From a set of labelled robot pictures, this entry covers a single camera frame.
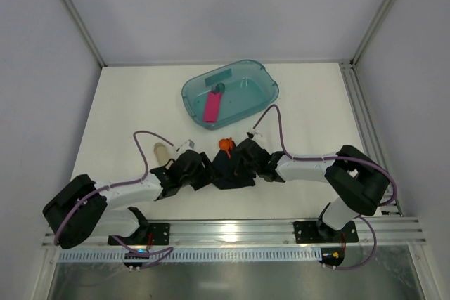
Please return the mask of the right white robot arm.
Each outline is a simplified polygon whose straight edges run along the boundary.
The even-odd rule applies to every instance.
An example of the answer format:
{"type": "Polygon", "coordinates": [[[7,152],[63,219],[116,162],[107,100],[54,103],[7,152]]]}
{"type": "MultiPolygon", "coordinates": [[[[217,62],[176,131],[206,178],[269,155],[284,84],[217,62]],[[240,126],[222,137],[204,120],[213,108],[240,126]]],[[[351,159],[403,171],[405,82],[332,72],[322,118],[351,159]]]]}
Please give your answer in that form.
{"type": "Polygon", "coordinates": [[[357,216],[372,216],[382,202],[393,178],[357,148],[344,145],[340,151],[324,156],[289,155],[285,151],[268,153],[248,138],[236,147],[237,172],[252,174],[267,182],[312,181],[329,184],[338,198],[328,204],[316,221],[316,232],[325,242],[339,240],[342,230],[357,216]]]}

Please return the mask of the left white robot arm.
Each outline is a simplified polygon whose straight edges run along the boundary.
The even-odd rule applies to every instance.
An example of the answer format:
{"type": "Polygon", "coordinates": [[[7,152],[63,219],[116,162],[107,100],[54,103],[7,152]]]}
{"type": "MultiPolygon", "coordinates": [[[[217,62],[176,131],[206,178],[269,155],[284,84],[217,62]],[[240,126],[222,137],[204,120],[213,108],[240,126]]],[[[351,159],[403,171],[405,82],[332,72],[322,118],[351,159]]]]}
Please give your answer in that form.
{"type": "Polygon", "coordinates": [[[147,226],[134,204],[174,196],[187,185],[198,190],[220,176],[205,153],[187,150],[132,181],[99,183],[87,174],[78,175],[42,213],[55,235],[55,245],[63,249],[76,247],[91,236],[133,237],[147,226]]]}

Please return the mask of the black paper napkin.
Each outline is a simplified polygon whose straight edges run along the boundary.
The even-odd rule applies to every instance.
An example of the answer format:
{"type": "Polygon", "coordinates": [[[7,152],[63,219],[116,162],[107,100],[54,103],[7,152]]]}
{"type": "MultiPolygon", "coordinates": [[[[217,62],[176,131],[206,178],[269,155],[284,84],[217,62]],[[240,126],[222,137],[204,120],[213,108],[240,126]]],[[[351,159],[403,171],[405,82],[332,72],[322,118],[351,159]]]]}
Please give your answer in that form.
{"type": "Polygon", "coordinates": [[[214,185],[219,190],[233,190],[255,186],[255,175],[246,171],[239,171],[240,155],[232,150],[230,155],[226,151],[220,150],[212,161],[218,176],[213,180],[214,185]]]}

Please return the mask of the orange plastic spoon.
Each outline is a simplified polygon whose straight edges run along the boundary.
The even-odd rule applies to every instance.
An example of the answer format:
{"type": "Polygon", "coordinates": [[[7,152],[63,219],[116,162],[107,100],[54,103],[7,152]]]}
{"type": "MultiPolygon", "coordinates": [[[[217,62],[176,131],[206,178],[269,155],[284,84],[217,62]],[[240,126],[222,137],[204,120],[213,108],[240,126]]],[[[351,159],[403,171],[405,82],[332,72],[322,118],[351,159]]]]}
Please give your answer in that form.
{"type": "Polygon", "coordinates": [[[231,159],[231,152],[234,148],[235,148],[235,143],[234,143],[232,137],[223,138],[219,141],[219,149],[221,151],[225,152],[229,159],[231,159]]]}

